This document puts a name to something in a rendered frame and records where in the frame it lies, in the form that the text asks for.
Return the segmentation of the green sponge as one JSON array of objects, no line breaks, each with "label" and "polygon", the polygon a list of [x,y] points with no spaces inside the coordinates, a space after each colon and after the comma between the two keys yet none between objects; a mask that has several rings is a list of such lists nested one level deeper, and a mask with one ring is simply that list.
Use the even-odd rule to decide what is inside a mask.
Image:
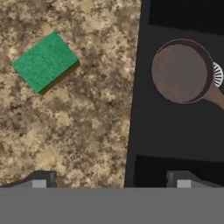
[{"label": "green sponge", "polygon": [[79,59],[63,38],[53,31],[11,64],[35,93],[41,93]]}]

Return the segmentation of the brown frying pan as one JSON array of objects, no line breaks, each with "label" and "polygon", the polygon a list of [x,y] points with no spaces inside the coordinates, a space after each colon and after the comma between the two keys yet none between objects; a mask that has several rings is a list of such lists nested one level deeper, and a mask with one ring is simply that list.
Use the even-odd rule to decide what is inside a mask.
[{"label": "brown frying pan", "polygon": [[185,38],[168,41],[155,54],[151,76],[167,100],[190,104],[201,100],[224,110],[224,95],[214,84],[214,63],[199,43]]}]

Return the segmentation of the white sink drain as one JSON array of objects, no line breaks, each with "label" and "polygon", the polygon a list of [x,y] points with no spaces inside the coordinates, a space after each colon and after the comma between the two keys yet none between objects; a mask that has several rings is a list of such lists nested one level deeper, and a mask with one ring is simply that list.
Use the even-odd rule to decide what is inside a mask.
[{"label": "white sink drain", "polygon": [[224,72],[221,66],[214,62],[213,63],[213,82],[217,88],[221,86],[224,81]]}]

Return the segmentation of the black sink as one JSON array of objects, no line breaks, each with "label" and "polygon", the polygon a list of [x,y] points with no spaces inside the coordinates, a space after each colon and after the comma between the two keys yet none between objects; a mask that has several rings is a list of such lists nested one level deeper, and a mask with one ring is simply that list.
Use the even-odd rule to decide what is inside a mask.
[{"label": "black sink", "polygon": [[224,110],[172,103],[152,82],[151,61],[171,39],[200,43],[224,72],[224,0],[142,0],[124,184],[164,187],[188,171],[224,186]]}]

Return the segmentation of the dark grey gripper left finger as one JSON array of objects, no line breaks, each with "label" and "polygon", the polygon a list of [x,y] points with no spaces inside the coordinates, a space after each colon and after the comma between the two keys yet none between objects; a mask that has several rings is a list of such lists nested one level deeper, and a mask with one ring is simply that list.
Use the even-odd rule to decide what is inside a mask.
[{"label": "dark grey gripper left finger", "polygon": [[33,171],[22,180],[14,181],[6,185],[0,185],[0,188],[27,187],[27,188],[53,188],[57,186],[56,171]]}]

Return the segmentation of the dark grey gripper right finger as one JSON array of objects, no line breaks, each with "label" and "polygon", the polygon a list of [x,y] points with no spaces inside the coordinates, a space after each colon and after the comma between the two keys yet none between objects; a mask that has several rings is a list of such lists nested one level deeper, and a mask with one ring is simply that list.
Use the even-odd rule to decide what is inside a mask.
[{"label": "dark grey gripper right finger", "polygon": [[223,188],[223,185],[198,178],[189,171],[168,171],[166,174],[167,187],[173,188]]}]

